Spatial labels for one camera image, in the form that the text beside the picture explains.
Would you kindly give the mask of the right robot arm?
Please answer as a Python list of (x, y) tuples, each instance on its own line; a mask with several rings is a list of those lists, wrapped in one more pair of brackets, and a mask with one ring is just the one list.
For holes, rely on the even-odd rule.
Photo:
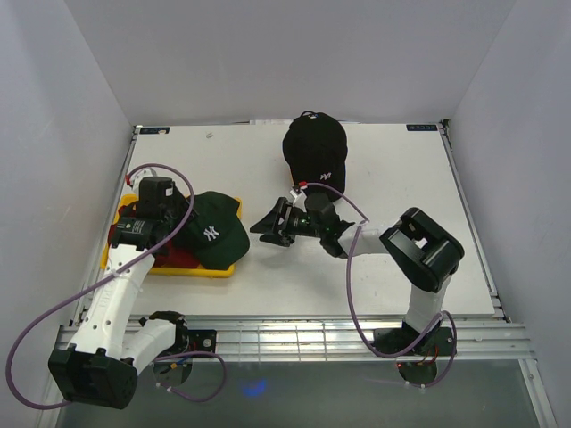
[(361, 255), (390, 256), (411, 283), (408, 311), (400, 327), (376, 329), (365, 346), (381, 358), (455, 356), (456, 329), (442, 324), (449, 316), (443, 298), (465, 251), (423, 210), (410, 208), (381, 230), (366, 220), (341, 219), (324, 193), (313, 193), (292, 201), (279, 198), (250, 230), (261, 241), (281, 247), (291, 246), (298, 236), (317, 238), (327, 254), (347, 261)]

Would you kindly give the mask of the black cap white logo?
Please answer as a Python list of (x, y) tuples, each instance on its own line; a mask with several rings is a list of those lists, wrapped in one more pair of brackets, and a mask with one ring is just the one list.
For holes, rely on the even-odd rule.
[(295, 185), (321, 183), (344, 193), (347, 135), (335, 118), (324, 112), (304, 111), (289, 125), (282, 152)]

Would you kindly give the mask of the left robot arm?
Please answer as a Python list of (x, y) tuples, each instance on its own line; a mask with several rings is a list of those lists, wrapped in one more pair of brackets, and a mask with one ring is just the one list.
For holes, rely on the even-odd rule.
[(154, 361), (211, 358), (210, 349), (196, 348), (184, 317), (157, 311), (142, 319), (140, 330), (124, 337), (129, 317), (155, 258), (145, 251), (181, 224), (189, 201), (168, 177), (151, 168), (136, 173), (130, 185), (137, 200), (116, 222), (108, 246), (105, 272), (109, 283), (95, 290), (83, 324), (64, 350), (54, 350), (49, 371), (64, 399), (125, 408), (133, 399), (137, 379)]

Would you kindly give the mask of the red baseball cap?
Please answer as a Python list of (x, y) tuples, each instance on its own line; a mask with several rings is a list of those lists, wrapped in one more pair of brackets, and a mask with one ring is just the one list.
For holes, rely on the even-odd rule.
[[(116, 211), (115, 217), (108, 232), (107, 243), (111, 242), (112, 234), (114, 232), (116, 223), (121, 217), (134, 217), (135, 204), (137, 199), (131, 198), (128, 202), (120, 200), (119, 208)], [(176, 247), (172, 241), (166, 243), (154, 255), (155, 262), (153, 269), (156, 268), (175, 268), (175, 269), (196, 269), (202, 268), (198, 258), (191, 252), (179, 247)]]

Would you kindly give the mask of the dark green baseball cap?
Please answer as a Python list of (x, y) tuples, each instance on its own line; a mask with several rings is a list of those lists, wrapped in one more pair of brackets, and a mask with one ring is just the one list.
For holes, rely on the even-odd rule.
[(250, 249), (250, 240), (237, 216), (240, 202), (215, 191), (197, 194), (191, 217), (173, 238), (176, 247), (189, 250), (201, 264), (226, 268)]

